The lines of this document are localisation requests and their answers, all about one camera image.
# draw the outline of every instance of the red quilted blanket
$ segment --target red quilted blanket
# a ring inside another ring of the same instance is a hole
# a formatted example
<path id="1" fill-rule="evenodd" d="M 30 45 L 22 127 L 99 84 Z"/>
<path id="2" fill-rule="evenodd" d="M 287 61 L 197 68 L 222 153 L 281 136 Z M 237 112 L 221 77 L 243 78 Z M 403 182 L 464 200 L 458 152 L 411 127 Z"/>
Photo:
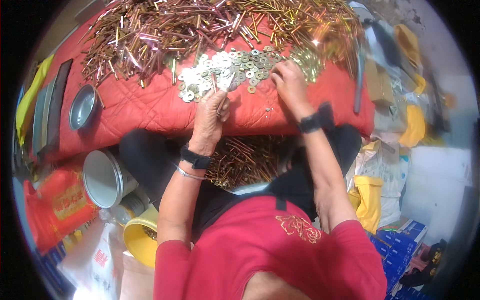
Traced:
<path id="1" fill-rule="evenodd" d="M 117 144 L 124 134 L 134 128 L 146 128 L 170 136 L 187 134 L 193 128 L 196 104 L 185 103 L 178 97 L 178 88 L 171 84 L 171 72 L 165 69 L 163 74 L 155 76 L 145 89 L 137 84 L 136 77 L 129 81 L 123 79 L 116 81 L 114 76 L 110 76 L 98 88 L 106 109 L 101 110 L 88 131 L 74 132 L 70 129 L 68 123 L 70 107 L 81 85 L 85 84 L 80 64 L 85 55 L 81 51 L 88 50 L 90 46 L 90 42 L 78 45 L 77 42 L 88 30 L 88 24 L 93 24 L 99 15 L 100 13 L 80 26 L 59 47 L 45 79 L 46 85 L 55 77 L 60 65 L 73 58 L 61 109 L 60 148 L 58 152 L 48 155 L 49 161 Z M 258 45 L 260 50 L 270 45 L 268 38 L 263 40 L 263 43 Z M 241 38 L 229 43 L 227 49 L 231 47 L 237 51 L 250 50 Z M 192 58 L 179 67 L 179 73 L 183 67 L 191 65 Z M 288 114 L 284 113 L 278 101 L 275 85 L 271 79 L 260 82 L 255 94 L 248 93 L 247 86 L 243 83 L 229 94 L 232 100 L 231 117 L 224 125 L 224 135 L 298 133 L 295 124 L 288 121 L 286 116 Z M 315 107 L 322 102 L 330 101 L 337 125 L 350 123 L 359 129 L 362 135 L 369 136 L 373 130 L 374 104 L 370 102 L 364 88 L 360 114 L 355 115 L 354 93 L 355 81 L 350 79 L 346 71 L 332 63 L 327 63 L 316 84 L 308 86 L 308 97 Z"/>

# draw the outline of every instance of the hand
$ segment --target hand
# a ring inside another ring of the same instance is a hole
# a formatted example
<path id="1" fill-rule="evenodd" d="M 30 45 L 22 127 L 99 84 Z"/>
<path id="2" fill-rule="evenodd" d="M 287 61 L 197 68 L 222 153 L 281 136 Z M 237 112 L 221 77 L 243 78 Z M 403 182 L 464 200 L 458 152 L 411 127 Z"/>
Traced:
<path id="1" fill-rule="evenodd" d="M 215 151 L 216 144 L 222 137 L 222 123 L 230 117 L 230 100 L 224 101 L 220 117 L 217 116 L 218 106 L 227 92 L 218 90 L 214 93 L 210 90 L 197 105 L 195 114 L 195 125 L 193 127 L 193 136 L 189 142 L 188 149 L 196 154 L 211 156 Z"/>
<path id="2" fill-rule="evenodd" d="M 279 62 L 272 69 L 272 80 L 280 98 L 297 121 L 315 113 L 307 99 L 307 83 L 300 67 L 293 61 Z"/>

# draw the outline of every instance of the metal bowl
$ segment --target metal bowl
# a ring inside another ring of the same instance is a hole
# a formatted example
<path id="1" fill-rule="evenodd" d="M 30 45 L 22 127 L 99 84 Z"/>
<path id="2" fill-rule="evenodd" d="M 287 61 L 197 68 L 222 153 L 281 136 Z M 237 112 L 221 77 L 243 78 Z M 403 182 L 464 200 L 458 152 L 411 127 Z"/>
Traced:
<path id="1" fill-rule="evenodd" d="M 86 127 L 93 119 L 97 106 L 95 90 L 91 84 L 87 84 L 78 91 L 70 108 L 69 124 L 70 129 L 78 130 Z"/>

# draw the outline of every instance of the red t-shirt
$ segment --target red t-shirt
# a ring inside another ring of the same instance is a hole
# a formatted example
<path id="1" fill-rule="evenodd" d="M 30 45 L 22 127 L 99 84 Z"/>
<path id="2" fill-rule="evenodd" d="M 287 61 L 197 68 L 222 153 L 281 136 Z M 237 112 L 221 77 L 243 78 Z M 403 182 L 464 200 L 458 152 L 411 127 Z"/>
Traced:
<path id="1" fill-rule="evenodd" d="M 311 299 L 384 299 L 379 253 L 358 221 L 328 235 L 287 202 L 260 196 L 226 211 L 192 250 L 179 240 L 156 252 L 154 299 L 240 300 L 257 272 L 276 274 Z"/>

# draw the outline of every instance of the black wrist strap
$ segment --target black wrist strap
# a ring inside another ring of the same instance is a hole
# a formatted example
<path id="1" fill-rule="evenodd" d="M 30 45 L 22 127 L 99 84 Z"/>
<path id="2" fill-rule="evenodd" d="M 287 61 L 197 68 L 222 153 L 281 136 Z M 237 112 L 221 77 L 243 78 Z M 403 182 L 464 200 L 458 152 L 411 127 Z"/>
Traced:
<path id="1" fill-rule="evenodd" d="M 192 164 L 192 169 L 208 169 L 210 162 L 212 161 L 210 157 L 196 154 L 188 150 L 188 144 L 183 146 L 180 150 L 180 160 L 188 161 Z"/>
<path id="2" fill-rule="evenodd" d="M 320 128 L 325 131 L 330 131 L 335 128 L 333 110 L 330 102 L 322 103 L 314 114 L 301 119 L 300 123 L 298 123 L 298 128 L 301 133 L 315 132 Z"/>

